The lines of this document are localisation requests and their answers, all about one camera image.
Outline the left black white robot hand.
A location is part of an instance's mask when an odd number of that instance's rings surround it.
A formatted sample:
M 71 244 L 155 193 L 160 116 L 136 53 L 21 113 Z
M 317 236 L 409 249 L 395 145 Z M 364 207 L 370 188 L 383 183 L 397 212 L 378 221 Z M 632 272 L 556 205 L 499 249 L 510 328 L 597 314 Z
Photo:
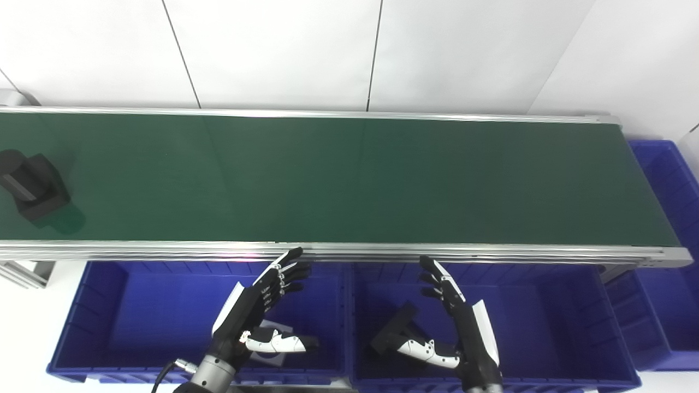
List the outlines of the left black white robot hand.
M 303 253 L 303 248 L 291 248 L 267 266 L 250 286 L 235 286 L 213 326 L 207 356 L 239 371 L 254 352 L 305 353 L 319 347 L 315 337 L 295 336 L 260 325 L 284 295 L 304 288 L 302 279 L 308 278 L 311 266 L 299 261 Z

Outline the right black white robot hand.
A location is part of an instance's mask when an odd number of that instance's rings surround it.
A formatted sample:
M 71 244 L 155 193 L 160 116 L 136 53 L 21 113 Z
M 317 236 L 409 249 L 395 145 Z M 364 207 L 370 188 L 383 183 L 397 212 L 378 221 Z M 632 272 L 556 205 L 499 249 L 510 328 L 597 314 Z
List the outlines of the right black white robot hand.
M 419 257 L 424 270 L 420 278 L 429 283 L 422 288 L 424 296 L 434 297 L 444 306 L 454 322 L 457 345 L 452 355 L 439 353 L 434 340 L 391 338 L 391 344 L 402 355 L 411 356 L 426 364 L 449 368 L 461 380 L 464 392 L 503 392 L 502 373 L 496 356 L 496 341 L 492 336 L 489 319 L 478 316 L 484 303 L 470 305 L 452 275 L 440 262 L 427 255 Z

